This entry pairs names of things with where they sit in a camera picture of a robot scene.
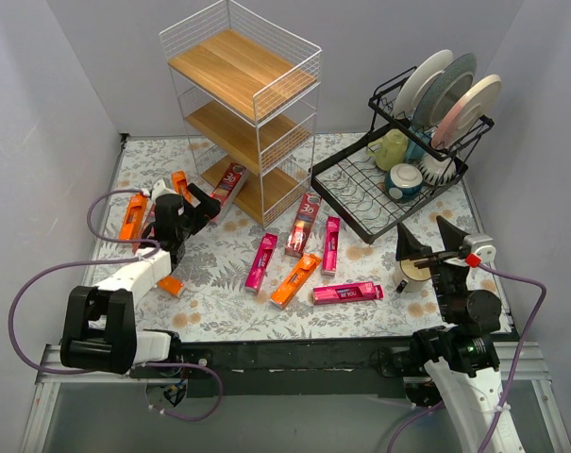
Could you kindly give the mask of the red 3D toothpaste box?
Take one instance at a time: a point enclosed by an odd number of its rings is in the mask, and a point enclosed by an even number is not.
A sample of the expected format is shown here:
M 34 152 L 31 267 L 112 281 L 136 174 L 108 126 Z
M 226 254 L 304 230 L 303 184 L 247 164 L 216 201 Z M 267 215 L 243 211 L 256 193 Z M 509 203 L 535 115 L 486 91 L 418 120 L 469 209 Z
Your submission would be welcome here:
M 226 216 L 230 206 L 248 178 L 249 171 L 240 164 L 231 162 L 225 170 L 222 178 L 214 187 L 210 197 L 220 203 L 220 212 L 211 220 L 218 225 Z
M 305 193 L 302 196 L 294 222 L 285 245 L 285 254 L 301 258 L 311 229 L 320 209 L 322 198 L 314 193 Z

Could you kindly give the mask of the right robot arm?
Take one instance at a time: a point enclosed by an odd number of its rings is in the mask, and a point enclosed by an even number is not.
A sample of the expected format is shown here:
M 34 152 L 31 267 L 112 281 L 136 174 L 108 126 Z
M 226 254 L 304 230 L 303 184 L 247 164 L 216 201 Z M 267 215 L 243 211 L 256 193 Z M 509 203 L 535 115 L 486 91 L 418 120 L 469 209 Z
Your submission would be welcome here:
M 494 240 L 465 232 L 444 217 L 437 225 L 441 251 L 420 243 L 403 224 L 396 227 L 395 259 L 428 271 L 444 325 L 415 331 L 408 348 L 392 355 L 392 364 L 405 377 L 429 377 L 431 391 L 412 391 L 408 398 L 426 412 L 446 408 L 462 451 L 521 452 L 508 395 L 525 341 L 518 340 L 503 376 L 492 338 L 500 328 L 501 300 L 466 284 L 471 269 L 491 269 Z

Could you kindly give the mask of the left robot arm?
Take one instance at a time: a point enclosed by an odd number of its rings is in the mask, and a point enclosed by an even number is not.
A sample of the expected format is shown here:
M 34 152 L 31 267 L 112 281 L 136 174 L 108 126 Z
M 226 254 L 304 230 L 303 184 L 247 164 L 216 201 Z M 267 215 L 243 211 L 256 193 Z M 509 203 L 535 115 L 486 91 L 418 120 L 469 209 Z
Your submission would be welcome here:
M 175 271 L 187 240 L 220 213 L 220 201 L 192 183 L 187 191 L 197 204 L 157 182 L 150 193 L 153 221 L 134 240 L 138 246 L 135 260 L 91 287 L 71 291 L 60 344 L 62 365 L 124 374 L 135 365 L 151 362 L 166 378 L 182 370 L 178 335 L 168 330 L 138 330 L 135 308 Z

